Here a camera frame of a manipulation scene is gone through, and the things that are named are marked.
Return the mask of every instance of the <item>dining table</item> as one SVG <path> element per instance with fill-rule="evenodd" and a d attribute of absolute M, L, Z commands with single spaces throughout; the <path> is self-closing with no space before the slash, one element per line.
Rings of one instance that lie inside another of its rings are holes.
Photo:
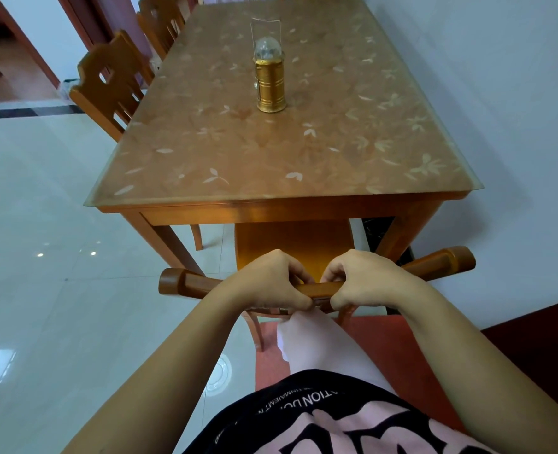
<path fill-rule="evenodd" d="M 279 19 L 287 107 L 256 106 L 252 19 Z M 482 185 L 364 0 L 200 5 L 85 205 L 171 267 L 171 225 L 394 217 L 396 261 L 443 201 Z"/>

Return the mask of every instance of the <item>red rug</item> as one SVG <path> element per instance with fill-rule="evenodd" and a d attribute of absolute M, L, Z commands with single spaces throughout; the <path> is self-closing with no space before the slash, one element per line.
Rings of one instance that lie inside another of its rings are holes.
<path fill-rule="evenodd" d="M 289 376 L 289 364 L 277 347 L 277 323 L 260 324 L 265 350 L 256 352 L 256 390 Z M 402 399 L 446 426 L 466 433 L 402 316 L 353 317 L 346 331 Z"/>

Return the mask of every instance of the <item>glass tabletop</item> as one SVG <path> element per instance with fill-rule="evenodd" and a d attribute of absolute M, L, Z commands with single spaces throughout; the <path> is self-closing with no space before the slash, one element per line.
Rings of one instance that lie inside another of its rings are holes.
<path fill-rule="evenodd" d="M 281 19 L 262 113 L 252 17 Z M 482 185 L 363 0 L 198 6 L 86 205 L 470 191 Z"/>

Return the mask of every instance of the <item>chair seat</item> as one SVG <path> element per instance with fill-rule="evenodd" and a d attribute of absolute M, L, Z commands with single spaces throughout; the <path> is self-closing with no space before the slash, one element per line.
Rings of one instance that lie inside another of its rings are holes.
<path fill-rule="evenodd" d="M 237 223 L 235 253 L 241 269 L 269 251 L 280 249 L 300 261 L 316 282 L 328 263 L 355 248 L 348 220 Z"/>

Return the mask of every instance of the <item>white tile floor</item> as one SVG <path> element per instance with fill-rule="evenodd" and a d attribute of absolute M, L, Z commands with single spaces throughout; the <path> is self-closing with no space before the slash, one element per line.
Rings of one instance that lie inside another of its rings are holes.
<path fill-rule="evenodd" d="M 158 294 L 165 262 L 119 216 L 81 204 L 115 143 L 85 115 L 0 120 L 0 454 L 57 454 L 195 305 Z M 233 225 L 175 230 L 206 274 L 236 270 Z M 360 220 L 357 248 L 366 249 Z M 358 310 L 358 314 L 381 310 Z M 245 322 L 229 386 L 202 395 L 176 452 L 254 389 Z"/>

